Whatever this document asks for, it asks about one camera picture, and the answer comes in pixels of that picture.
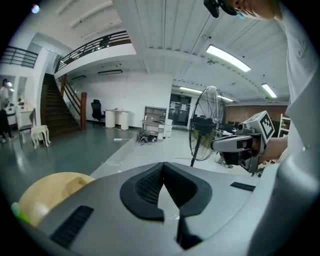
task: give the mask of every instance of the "black slot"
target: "black slot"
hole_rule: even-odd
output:
[[[51,240],[68,249],[93,211],[88,206],[79,206],[52,234]]]
[[[230,186],[237,188],[237,189],[251,191],[251,192],[253,192],[256,188],[255,186],[247,185],[247,184],[243,184],[243,183],[239,183],[239,182],[234,182]]]

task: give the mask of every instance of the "metal railing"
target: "metal railing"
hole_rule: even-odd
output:
[[[7,46],[0,63],[34,68],[38,54],[32,51]]]
[[[86,56],[90,53],[102,50],[107,47],[130,44],[130,38],[128,36],[127,31],[120,31],[112,34],[108,34],[97,38],[91,42],[86,43],[85,45],[75,49],[67,56],[62,58],[58,63],[57,70],[64,68],[66,65],[70,64],[71,62],[80,59],[83,56]]]

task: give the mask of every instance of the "black rubber mount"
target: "black rubber mount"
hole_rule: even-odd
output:
[[[164,211],[157,207],[159,193],[164,184],[163,163],[129,178],[120,189],[124,206],[136,217],[149,221],[165,221]]]
[[[173,164],[159,162],[129,178],[121,186],[120,199],[136,217],[164,222],[164,212],[157,207],[163,185],[180,211],[176,241],[187,250],[202,240],[189,232],[185,218],[199,215],[207,207],[212,198],[209,183]]]

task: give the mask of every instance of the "gray epoxy floor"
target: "gray epoxy floor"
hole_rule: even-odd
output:
[[[90,123],[87,131],[72,133],[51,140],[47,148],[33,148],[29,134],[21,149],[19,135],[16,140],[0,145],[0,185],[8,202],[17,202],[26,189],[37,180],[54,173],[75,172],[91,175],[127,140],[135,135],[117,129],[108,129]]]

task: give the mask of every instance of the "wooden pillar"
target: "wooden pillar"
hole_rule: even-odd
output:
[[[87,93],[81,92],[81,102],[80,102],[80,124],[83,131],[87,130]]]

